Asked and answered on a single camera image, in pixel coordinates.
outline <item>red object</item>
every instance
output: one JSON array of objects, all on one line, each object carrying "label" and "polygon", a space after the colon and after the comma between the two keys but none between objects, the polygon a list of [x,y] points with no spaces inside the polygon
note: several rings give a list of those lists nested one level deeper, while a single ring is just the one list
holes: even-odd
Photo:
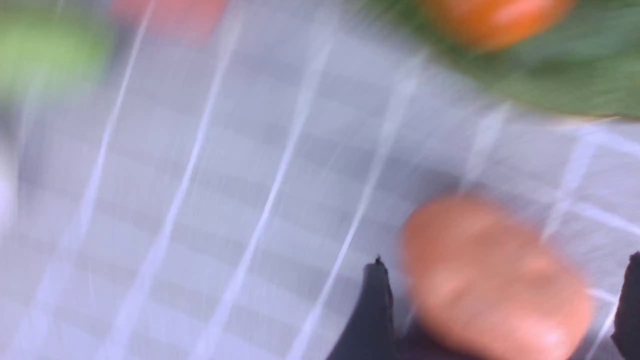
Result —
[{"label": "red object", "polygon": [[480,51],[497,51],[551,28],[576,0],[421,0],[451,36]]},{"label": "red object", "polygon": [[153,6],[150,26],[159,31],[198,38],[215,28],[227,0],[114,0],[114,14],[126,21],[140,22]]}]

